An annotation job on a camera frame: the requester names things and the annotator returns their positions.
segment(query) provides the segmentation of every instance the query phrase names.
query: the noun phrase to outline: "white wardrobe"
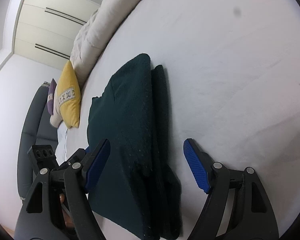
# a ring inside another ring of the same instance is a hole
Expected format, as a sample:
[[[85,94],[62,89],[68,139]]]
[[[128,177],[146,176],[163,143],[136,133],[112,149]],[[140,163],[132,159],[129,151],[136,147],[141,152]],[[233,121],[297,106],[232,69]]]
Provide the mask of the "white wardrobe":
[[[90,0],[24,0],[14,52],[62,70],[77,33],[99,7]]]

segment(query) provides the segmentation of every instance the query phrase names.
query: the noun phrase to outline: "blue gripper pad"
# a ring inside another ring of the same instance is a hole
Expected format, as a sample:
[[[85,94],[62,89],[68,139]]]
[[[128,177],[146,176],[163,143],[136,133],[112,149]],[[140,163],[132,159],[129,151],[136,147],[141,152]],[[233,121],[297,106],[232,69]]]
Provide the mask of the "blue gripper pad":
[[[192,148],[188,139],[183,143],[183,153],[190,166],[194,179],[198,184],[198,187],[203,189],[203,191],[208,194],[208,192],[210,191],[208,173],[200,162],[195,150]]]
[[[86,193],[88,193],[97,185],[103,168],[105,167],[106,162],[109,158],[110,151],[110,142],[106,140],[87,171],[86,185],[84,186]]]

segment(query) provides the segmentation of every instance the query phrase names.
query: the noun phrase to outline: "white cushion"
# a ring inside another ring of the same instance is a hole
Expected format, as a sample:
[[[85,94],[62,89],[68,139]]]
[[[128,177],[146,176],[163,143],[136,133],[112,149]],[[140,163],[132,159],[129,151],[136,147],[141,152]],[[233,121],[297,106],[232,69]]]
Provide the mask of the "white cushion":
[[[119,25],[140,1],[103,0],[98,12],[79,31],[70,60],[80,88]]]
[[[55,128],[58,128],[60,123],[63,121],[59,109],[57,87],[58,85],[56,86],[56,90],[54,91],[53,115],[50,117],[50,124]]]

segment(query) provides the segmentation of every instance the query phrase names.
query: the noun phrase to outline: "folded towel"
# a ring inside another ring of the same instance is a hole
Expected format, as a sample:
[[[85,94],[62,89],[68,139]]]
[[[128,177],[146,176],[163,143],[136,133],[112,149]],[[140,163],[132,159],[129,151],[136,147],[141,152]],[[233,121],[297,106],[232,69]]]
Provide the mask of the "folded towel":
[[[167,164],[168,116],[163,68],[151,71],[146,54],[120,68],[90,108],[90,148],[102,138],[111,143],[90,206],[142,240],[180,234],[181,187]]]

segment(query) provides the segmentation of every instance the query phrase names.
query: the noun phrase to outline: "white bed sheet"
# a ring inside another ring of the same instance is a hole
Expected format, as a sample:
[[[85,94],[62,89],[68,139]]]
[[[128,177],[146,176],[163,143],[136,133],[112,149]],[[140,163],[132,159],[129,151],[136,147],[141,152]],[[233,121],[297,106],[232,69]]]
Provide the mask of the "white bed sheet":
[[[58,127],[58,146],[55,153],[59,165],[67,160],[67,133],[68,128],[62,121]]]
[[[182,184],[180,239],[189,236],[206,200],[183,156],[187,138],[228,168],[255,168],[282,235],[300,212],[297,2],[142,0],[88,78],[80,127],[68,131],[68,157],[88,146],[91,98],[101,96],[110,77],[140,53],[166,69],[170,166]],[[107,219],[98,221],[109,239],[137,239]]]

